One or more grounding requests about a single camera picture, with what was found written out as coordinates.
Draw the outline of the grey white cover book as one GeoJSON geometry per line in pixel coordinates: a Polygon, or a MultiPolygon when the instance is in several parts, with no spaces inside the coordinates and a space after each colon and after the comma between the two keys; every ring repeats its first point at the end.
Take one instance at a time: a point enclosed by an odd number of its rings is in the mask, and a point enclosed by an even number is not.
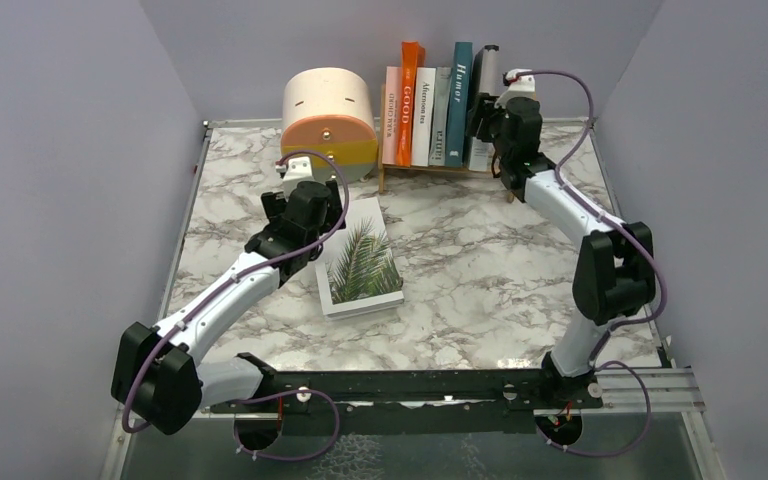
{"type": "Polygon", "coordinates": [[[467,167],[474,172],[486,172],[492,156],[492,144],[478,139],[476,135],[479,132],[479,113],[483,98],[497,95],[498,54],[499,46],[488,44],[479,50],[473,61],[466,136],[469,151],[467,167]]]}

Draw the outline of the dark teal book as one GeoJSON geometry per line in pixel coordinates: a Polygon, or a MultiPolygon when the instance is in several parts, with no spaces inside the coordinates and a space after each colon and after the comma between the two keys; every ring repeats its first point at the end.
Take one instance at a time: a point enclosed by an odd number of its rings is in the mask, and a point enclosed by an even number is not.
{"type": "Polygon", "coordinates": [[[473,43],[456,42],[450,76],[450,93],[445,133],[445,166],[461,168],[465,125],[473,63],[473,43]]]}

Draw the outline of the grey landscape cover book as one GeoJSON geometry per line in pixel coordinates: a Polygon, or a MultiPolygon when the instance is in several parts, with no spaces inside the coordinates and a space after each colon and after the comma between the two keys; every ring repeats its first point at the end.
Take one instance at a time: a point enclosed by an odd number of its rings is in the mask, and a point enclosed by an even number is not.
{"type": "Polygon", "coordinates": [[[451,68],[438,67],[435,76],[433,115],[431,124],[431,144],[429,149],[429,165],[443,167],[445,165],[445,135],[447,112],[450,96],[451,68]]]}

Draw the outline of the palm leaf cover book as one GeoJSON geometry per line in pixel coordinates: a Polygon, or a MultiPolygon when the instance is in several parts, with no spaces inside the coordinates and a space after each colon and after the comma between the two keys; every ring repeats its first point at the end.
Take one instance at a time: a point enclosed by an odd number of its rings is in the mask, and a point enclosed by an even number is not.
{"type": "Polygon", "coordinates": [[[338,320],[404,302],[403,279],[376,197],[353,200],[345,227],[323,245],[315,262],[323,315],[338,320]]]}

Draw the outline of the orange fashion show book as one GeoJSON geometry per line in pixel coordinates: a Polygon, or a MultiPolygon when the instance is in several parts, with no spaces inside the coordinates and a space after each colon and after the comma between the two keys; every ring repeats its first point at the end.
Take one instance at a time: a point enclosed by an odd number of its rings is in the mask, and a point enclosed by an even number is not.
{"type": "Polygon", "coordinates": [[[408,167],[411,165],[416,75],[418,68],[424,64],[424,60],[425,49],[418,41],[401,44],[399,129],[396,156],[398,166],[408,167]]]}

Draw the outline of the pink flower cover book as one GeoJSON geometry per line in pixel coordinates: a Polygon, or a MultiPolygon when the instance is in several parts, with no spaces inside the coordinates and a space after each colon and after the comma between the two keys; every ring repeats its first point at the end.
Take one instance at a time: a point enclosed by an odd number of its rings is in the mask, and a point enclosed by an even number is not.
{"type": "Polygon", "coordinates": [[[382,163],[385,165],[397,164],[400,81],[401,69],[388,66],[382,102],[382,163]]]}

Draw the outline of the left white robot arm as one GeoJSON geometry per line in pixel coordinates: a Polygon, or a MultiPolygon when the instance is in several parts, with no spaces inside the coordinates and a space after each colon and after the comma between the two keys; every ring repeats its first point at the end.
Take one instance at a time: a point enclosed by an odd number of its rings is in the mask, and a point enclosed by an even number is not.
{"type": "Polygon", "coordinates": [[[275,386],[256,362],[242,355],[203,359],[247,310],[319,256],[345,225],[350,193],[335,180],[303,180],[289,195],[268,192],[261,202],[267,225],[224,274],[182,310],[124,330],[111,395],[123,406],[125,432],[154,427],[171,435],[203,408],[240,401],[258,411],[273,401],[275,386]]]}

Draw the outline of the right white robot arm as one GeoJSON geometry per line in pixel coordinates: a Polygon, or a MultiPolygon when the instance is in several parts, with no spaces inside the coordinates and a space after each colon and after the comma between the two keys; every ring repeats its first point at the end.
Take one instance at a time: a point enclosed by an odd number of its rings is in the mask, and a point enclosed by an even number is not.
{"type": "Polygon", "coordinates": [[[539,398],[560,407],[586,387],[613,327],[653,300],[652,233],[600,209],[563,180],[540,149],[543,118],[530,97],[502,101],[481,93],[469,110],[468,136],[494,149],[492,170],[518,201],[536,210],[578,248],[572,282],[576,315],[545,355],[539,398]]]}

